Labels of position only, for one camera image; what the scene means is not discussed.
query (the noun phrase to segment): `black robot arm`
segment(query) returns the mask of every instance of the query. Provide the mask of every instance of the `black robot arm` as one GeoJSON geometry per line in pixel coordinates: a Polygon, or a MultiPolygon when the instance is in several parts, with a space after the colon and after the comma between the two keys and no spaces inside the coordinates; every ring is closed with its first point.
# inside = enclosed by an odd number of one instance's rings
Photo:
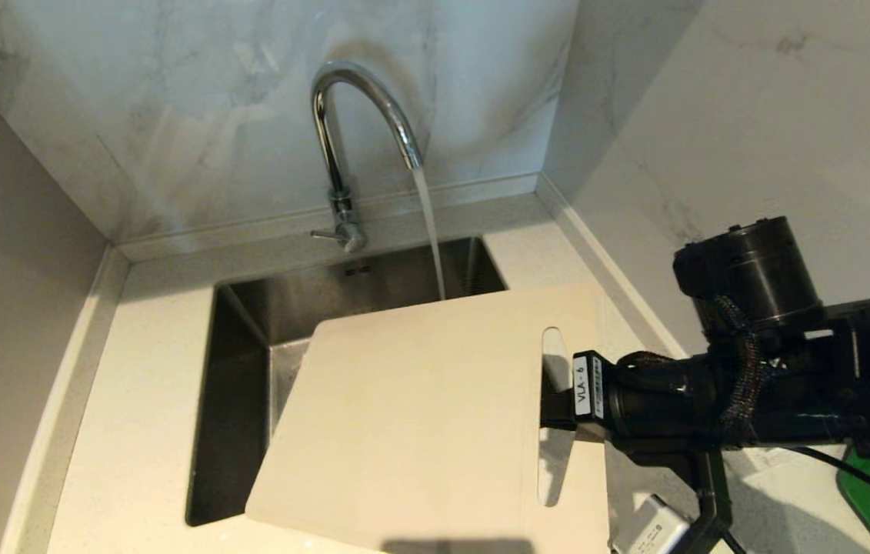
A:
{"type": "Polygon", "coordinates": [[[870,459],[870,299],[823,305],[783,217],[685,246],[674,273],[708,351],[575,354],[575,388],[542,400],[541,425],[677,473],[701,513],[672,552],[701,553],[732,523],[721,450],[852,442],[870,459]]]}

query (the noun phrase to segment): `running water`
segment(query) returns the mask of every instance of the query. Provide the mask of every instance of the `running water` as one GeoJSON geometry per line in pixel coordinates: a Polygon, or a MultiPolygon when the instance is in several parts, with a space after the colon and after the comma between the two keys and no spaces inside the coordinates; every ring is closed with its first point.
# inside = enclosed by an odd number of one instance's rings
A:
{"type": "Polygon", "coordinates": [[[435,257],[435,274],[438,275],[438,297],[445,299],[445,277],[442,275],[442,256],[438,252],[438,234],[435,232],[435,212],[432,211],[431,196],[428,196],[428,182],[425,180],[423,168],[411,169],[414,175],[414,185],[418,187],[421,197],[421,210],[425,212],[425,227],[428,227],[428,240],[432,244],[432,256],[435,257]]]}

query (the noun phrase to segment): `cutting board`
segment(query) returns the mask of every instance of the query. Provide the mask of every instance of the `cutting board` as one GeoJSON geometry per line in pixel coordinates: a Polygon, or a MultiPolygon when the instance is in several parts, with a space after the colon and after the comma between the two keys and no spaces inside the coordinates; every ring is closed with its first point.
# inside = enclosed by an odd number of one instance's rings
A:
{"type": "Polygon", "coordinates": [[[603,445],[538,501],[542,336],[600,348],[601,289],[507,291],[323,322],[247,515],[389,552],[606,548],[603,445]]]}

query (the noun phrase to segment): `sink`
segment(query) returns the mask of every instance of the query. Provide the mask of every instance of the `sink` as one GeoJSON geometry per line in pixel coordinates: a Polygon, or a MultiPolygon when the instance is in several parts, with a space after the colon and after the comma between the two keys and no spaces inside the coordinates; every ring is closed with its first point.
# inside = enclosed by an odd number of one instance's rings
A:
{"type": "MultiPolygon", "coordinates": [[[[439,249],[450,299],[505,290],[481,239],[439,249]]],[[[428,246],[217,287],[185,521],[244,512],[319,323],[437,301],[428,246]]]]}

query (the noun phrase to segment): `faucet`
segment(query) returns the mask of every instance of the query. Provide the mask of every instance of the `faucet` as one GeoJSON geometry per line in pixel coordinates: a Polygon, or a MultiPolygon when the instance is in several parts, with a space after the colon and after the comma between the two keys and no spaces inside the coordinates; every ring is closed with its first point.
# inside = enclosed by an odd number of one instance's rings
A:
{"type": "Polygon", "coordinates": [[[318,129],[318,143],[322,145],[322,155],[325,157],[325,168],[329,178],[332,179],[332,190],[328,192],[328,200],[332,205],[335,231],[312,231],[312,236],[320,239],[335,239],[346,252],[356,252],[365,246],[367,236],[363,234],[356,218],[353,192],[342,182],[325,107],[326,92],[332,85],[340,82],[354,85],[374,102],[397,139],[397,148],[400,148],[400,156],[407,164],[407,169],[421,168],[421,151],[400,105],[381,82],[363,66],[350,61],[327,61],[322,69],[318,70],[315,84],[312,85],[312,114],[315,116],[315,128],[318,129]]]}

